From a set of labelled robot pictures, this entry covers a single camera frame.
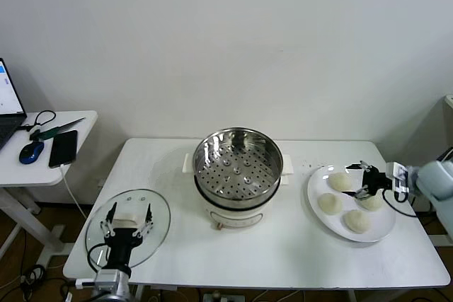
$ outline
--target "steamed bun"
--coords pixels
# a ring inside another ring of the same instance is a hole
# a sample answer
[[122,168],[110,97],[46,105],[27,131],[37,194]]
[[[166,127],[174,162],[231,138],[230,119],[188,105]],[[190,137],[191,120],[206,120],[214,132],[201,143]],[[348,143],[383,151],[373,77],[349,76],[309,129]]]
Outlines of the steamed bun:
[[328,184],[335,190],[350,191],[352,183],[347,173],[333,173],[328,176]]
[[371,228],[371,221],[366,213],[351,210],[345,214],[345,223],[355,233],[365,233]]
[[367,199],[357,200],[357,203],[370,211],[376,211],[382,208],[384,200],[382,199],[382,190],[379,190],[375,196],[371,196]]
[[341,199],[334,194],[322,194],[318,198],[318,204],[321,210],[328,215],[335,215],[343,210]]

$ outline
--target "knife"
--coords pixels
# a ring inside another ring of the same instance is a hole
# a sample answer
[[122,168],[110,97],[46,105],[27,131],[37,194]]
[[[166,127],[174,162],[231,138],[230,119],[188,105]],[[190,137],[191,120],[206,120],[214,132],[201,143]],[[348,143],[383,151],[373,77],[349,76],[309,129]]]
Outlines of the knife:
[[40,130],[36,130],[30,135],[30,140],[31,141],[45,141],[46,139],[51,139],[55,137],[57,134],[60,132],[66,131],[73,127],[75,124],[80,122],[81,120],[84,120],[85,117],[80,118],[78,120],[74,120],[73,122],[67,123],[65,125],[59,126],[59,127],[54,127],[50,130],[43,131],[41,132]]

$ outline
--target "stainless steel steamer basket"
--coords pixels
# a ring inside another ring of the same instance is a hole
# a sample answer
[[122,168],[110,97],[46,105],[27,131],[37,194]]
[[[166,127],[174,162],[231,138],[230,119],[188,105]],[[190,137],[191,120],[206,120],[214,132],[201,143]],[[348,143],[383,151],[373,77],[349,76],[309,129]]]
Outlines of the stainless steel steamer basket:
[[232,127],[209,135],[193,155],[195,184],[216,207],[246,211],[265,204],[277,192],[282,154],[261,132]]

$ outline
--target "white plate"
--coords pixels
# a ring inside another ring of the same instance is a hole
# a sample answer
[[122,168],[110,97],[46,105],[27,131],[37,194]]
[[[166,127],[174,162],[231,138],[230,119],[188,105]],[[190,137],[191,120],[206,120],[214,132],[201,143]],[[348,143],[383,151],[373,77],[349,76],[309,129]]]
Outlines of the white plate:
[[[346,172],[352,182],[351,190],[357,191],[362,186],[363,170],[349,170],[343,165],[328,165],[319,168],[311,175],[308,186],[308,198],[314,213],[332,231],[338,235],[355,240],[357,242],[377,242],[387,236],[395,225],[396,214],[386,203],[377,211],[369,211],[362,208],[355,198],[342,194],[330,187],[328,176],[333,173]],[[336,215],[327,215],[318,205],[318,197],[325,193],[331,193],[339,197],[343,202],[343,211]],[[350,210],[362,210],[367,213],[372,227],[365,233],[354,233],[344,222],[344,215]]]

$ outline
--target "wooden floor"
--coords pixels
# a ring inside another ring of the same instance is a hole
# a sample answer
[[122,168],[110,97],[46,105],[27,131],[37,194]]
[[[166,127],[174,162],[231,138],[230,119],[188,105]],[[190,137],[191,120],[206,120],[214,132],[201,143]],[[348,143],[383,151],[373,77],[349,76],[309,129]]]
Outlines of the wooden floor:
[[[43,222],[46,227],[52,228],[55,224],[65,224],[67,227],[62,235],[62,240],[64,242],[74,242],[81,230],[81,227],[84,224],[84,220],[81,217],[80,213],[76,209],[72,208],[54,208],[54,207],[45,207],[42,209],[41,213],[38,215],[38,218]],[[426,217],[422,219],[423,223],[427,221],[432,221],[432,217]],[[0,211],[0,244],[2,244],[8,234],[11,232],[15,223],[10,220],[3,212]],[[425,227],[426,231],[431,234],[441,234],[445,233],[442,225],[438,221],[433,221]],[[0,260],[0,287],[4,284],[9,283],[11,280],[18,277],[21,267],[21,259],[23,254],[24,247],[24,232],[20,232],[18,237],[14,240],[12,246],[8,249],[7,253]],[[24,269],[29,268],[31,265],[35,264],[35,261],[38,259],[40,251],[42,250],[41,244],[37,242],[32,236],[27,236],[27,248],[25,252],[25,258],[23,260]],[[450,273],[453,272],[453,247],[452,248],[439,248],[437,251],[440,254],[440,257],[445,263],[445,266]],[[50,266],[56,267],[54,269],[48,269],[47,278],[57,278],[63,277],[62,266],[65,257],[56,257],[54,258]],[[33,292],[31,301],[32,302],[50,302],[50,301],[61,301],[62,298],[59,293],[59,288],[62,284],[62,281],[58,280],[49,280],[45,281],[44,284],[37,290]],[[9,294],[4,300],[1,298],[6,292],[10,289],[18,286],[18,280],[15,280],[11,285],[0,289],[0,301],[1,302],[12,302],[12,301],[22,301],[22,293],[20,290],[16,290],[13,293]],[[205,293],[210,293],[214,289],[195,289],[195,288],[182,288],[178,291],[183,293],[187,297],[189,302],[198,302],[199,293],[202,295]],[[449,285],[445,288],[440,289],[450,300],[453,301],[453,285]],[[233,289],[220,289],[222,293],[226,294],[238,294],[244,295],[246,297],[246,302],[250,302],[251,299],[256,297],[262,291],[255,290],[233,290]],[[74,302],[83,301],[86,298],[91,296],[89,290],[77,291],[72,289]],[[291,291],[269,291],[266,295],[259,299],[259,301],[275,302],[277,299],[282,298]],[[364,298],[367,294],[370,294],[371,291],[359,291],[357,296],[359,300]],[[165,302],[187,302],[185,297],[179,293],[172,291],[164,291],[161,296],[159,296],[159,291],[149,291],[145,290],[143,294],[143,301],[147,302],[149,300],[153,302],[158,302],[152,296],[158,296],[159,301]],[[287,299],[285,302],[301,302],[305,296],[306,302],[343,302],[347,301],[347,293],[345,291],[305,291],[304,295],[302,292],[295,294]],[[438,292],[433,289],[417,289],[409,291],[408,293],[400,296],[395,301],[398,302],[411,302],[416,297],[429,298],[431,301],[446,301]]]

